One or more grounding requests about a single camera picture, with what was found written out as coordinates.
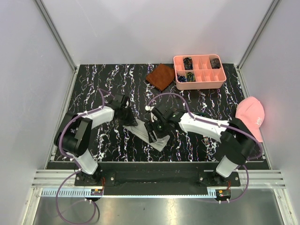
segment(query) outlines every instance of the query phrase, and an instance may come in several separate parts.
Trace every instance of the aluminum frame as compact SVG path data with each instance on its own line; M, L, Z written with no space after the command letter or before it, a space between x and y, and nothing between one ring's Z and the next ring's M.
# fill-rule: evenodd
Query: aluminum frame
M32 225L38 209L38 203L41 198L41 194L44 188L58 188L62 181L71 175L73 170L37 170L30 195L28 197L27 209L23 217L23 225ZM241 182L241 187L232 187L232 189L243 188L247 181L246 172L244 170L238 170ZM293 212L286 187L282 178L282 174L279 170L249 170L249 189L273 189L277 203L279 205L280 213L283 221L286 225L297 225L297 219ZM80 187L74 186L75 177L70 178L64 188L68 189L87 189L87 188L99 188L97 187ZM223 187L213 187L211 189L218 189Z
M38 8L38 10L40 11L42 17L44 18L50 32L52 33L57 45L59 46L62 54L65 56L69 66L71 67L71 69L73 70L73 72L76 70L77 65L74 63L70 53L68 52L65 44L63 43L58 31L56 30L54 23L43 3L42 0L33 0Z

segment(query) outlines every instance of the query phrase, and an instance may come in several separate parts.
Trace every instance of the pink cap brim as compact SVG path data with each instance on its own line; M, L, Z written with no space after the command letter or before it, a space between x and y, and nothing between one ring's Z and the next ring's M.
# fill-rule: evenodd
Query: pink cap brim
M259 128L250 126L250 122L243 115L238 115L238 113L237 113L235 116L236 116L236 118L243 121L243 123L246 125L248 130L253 134L253 136L258 140L258 142L263 142L263 137L262 137L262 134L261 134L261 131L259 130Z
M261 134L261 131L259 129L252 129L249 131L253 134L253 136L259 141L259 142L263 142L263 137Z

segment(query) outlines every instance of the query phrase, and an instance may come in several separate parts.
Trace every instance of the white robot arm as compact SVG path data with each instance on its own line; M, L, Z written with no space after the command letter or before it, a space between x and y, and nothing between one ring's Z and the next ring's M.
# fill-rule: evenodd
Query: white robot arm
M75 116L77 116L77 113L66 113L54 139L56 146L59 145L63 129ZM138 125L129 107L129 98L127 96L116 95L114 100L105 105L101 110L77 119L65 133L62 148L77 161L84 173L93 175L98 168L97 162L88 150L91 130L114 119L121 120L124 126Z
M244 165L254 149L255 142L252 139L222 126L232 126L252 135L246 125L237 118L233 118L231 121L213 120L195 114L192 114L194 117L192 118L184 110L169 109L166 111L162 105L152 108L151 113L154 115L152 121L145 123L149 142L154 142L156 138L163 138L170 130L174 129L198 133L220 142L217 150L220 152L218 159L220 163L216 172L222 178L229 177L237 166Z

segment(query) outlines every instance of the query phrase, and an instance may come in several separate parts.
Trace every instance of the purple cable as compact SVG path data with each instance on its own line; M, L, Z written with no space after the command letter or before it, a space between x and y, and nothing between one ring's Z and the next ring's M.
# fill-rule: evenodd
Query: purple cable
M56 200L56 211L57 211L59 217L60 217L63 221L65 221L66 223L69 223L69 224L72 224L72 225L85 225L85 224L90 223L90 221L92 221L92 219L95 217L95 214L96 214L96 207L97 207L97 206L96 206L96 204L95 204L93 201L91 201L91 203L93 203L93 205L94 205L94 212L93 212L93 215L91 216L91 218L90 218L88 221L86 221L86 222L84 222L84 223L73 223L73 222L71 222L71 221L68 221L67 219L65 219L65 218L63 217L63 215L61 214L60 209L59 209L59 207L58 207L58 194L59 194L59 192L60 192L62 186L66 183L66 181L67 181L70 177L72 177L72 176L74 176L74 175L76 175L76 174L78 174L78 173L80 173L80 170L77 171L77 172L74 172L74 173L72 173L70 176L68 176L68 177L61 183L60 187L58 188L57 193L56 193L56 196L55 196L55 200Z
M59 150L60 150L60 153L61 153L63 156L65 156L65 157L67 157L67 158L70 158L70 159L73 158L72 156L68 155L68 154L62 149L62 140L63 140L63 137L64 137L64 135L66 134L68 128L71 126L71 124L74 123L77 119L81 118L82 116L86 116L86 115L88 115L88 114L90 114L90 113L95 113L95 112L97 112L97 111L103 109L103 107L104 107L104 96L103 96L103 93L102 93L101 90L99 90L99 92L100 92L100 95L101 95L101 98L102 98L102 106L101 106L101 108L97 108L97 109L94 109L94 110L91 110L91 111L88 111L88 112L84 112L84 113L82 113L82 114L79 114L79 115L75 116L73 119L71 119L71 121L70 121L70 122L65 126L65 128L62 130L61 135L60 135L60 141L59 141L58 148L59 148ZM81 168L81 166L78 164L78 162L77 162L76 160L74 160L74 162L75 162L75 164L78 166L78 168Z
M150 104L151 104L156 98L158 98L158 97L160 97L160 96L162 96L162 95L175 95L175 96L180 97L181 100L184 102L184 104L185 104L185 106L186 106L186 108L187 108L187 112L188 112L188 114L189 114L189 116L190 116L191 118L193 118L194 120L200 121L200 122L204 122L204 123L208 123L208 124L211 124L211 125L218 126L218 124L215 123L215 122L202 120L202 119L200 119L200 118L195 118L195 117L192 115L192 113L191 113L191 111L190 111L190 109L189 109L189 107L188 107L188 103L186 102L186 100L185 100L181 95L176 94L176 93L170 93L170 92L168 92L168 93L162 93L162 94L159 94L159 95L155 96L155 97L147 104L147 106L150 106ZM243 134L243 135L245 135L245 136L251 138L256 144L258 144L260 153L259 153L257 156L255 156L255 157L250 157L250 158L248 158L248 160L252 160L252 159L255 159L255 158L259 158L259 157L261 157L261 156L263 155L263 148L262 148L261 144L258 142L258 140L256 140L255 137L253 137L252 135L246 133L245 131L242 131L242 130L237 129L237 128L232 127L232 126L228 126L228 125L223 125L223 124L221 124L221 127L228 128L228 129L237 131L237 132L239 132L239 133L241 133L241 134Z
M75 116L75 117L74 117L74 118L73 118L73 119L65 126L65 128L64 128L63 131L61 132L61 135L60 135L60 141L59 141L59 147L58 147L58 148L59 148L59 150L60 150L60 153L61 153L63 156L65 156L65 157L67 157L67 158L70 158L70 159L74 159L74 157L68 155L68 154L65 153L65 151L62 149L62 140L63 140L63 137L64 137L64 135L66 134L66 131L68 130L68 128L71 126L71 124L72 124L73 122L75 122L77 119L79 119L80 117L82 117L82 116L86 116L86 115L89 115L90 113L95 113L95 112L98 112L98 111L100 111L101 109L103 109L103 107L104 107L104 96L103 96L103 93L102 93L101 90L102 90L102 89L99 89L99 92L100 92L100 95L101 95L101 98L102 98L102 106L99 107L99 108L97 108L97 109L93 109L93 110L90 110L90 111L88 111L88 112L84 112L84 113L82 113L82 114L79 114L79 115ZM57 191L56 197L55 197L55 199L56 199L56 210L57 210L57 213L58 213L59 217L60 217L63 221L65 221L66 223L70 223L70 224L73 224L73 225L81 225L81 224L84 225L84 224L88 224L88 223L94 218L94 216L95 216L95 214L96 214L96 204L95 204L94 202L92 202L92 203L94 204L94 213L93 213L92 217L91 217L87 222L85 222L85 223L79 223L79 224L77 224L77 223L72 223L72 222L66 220L66 219L63 217L63 215L62 215L62 213L60 212L60 209L59 209L59 207L58 207L58 193L59 193L61 187L64 185L64 183L65 183L70 177L72 177L72 176L75 175L75 174L80 173L80 171L81 171L81 166L79 165L79 163L78 163L75 159L74 159L74 162L75 162L75 164L78 166L79 171L77 171L77 172L71 174L70 176L68 176L68 177L62 182L62 184L60 185L60 187L58 188L58 191Z
M110 92L108 92L108 91L106 91L106 90L104 90L102 88L99 88L98 90L102 91L102 92L105 92L106 94L109 94L110 96L112 96L114 98L114 95L112 95Z

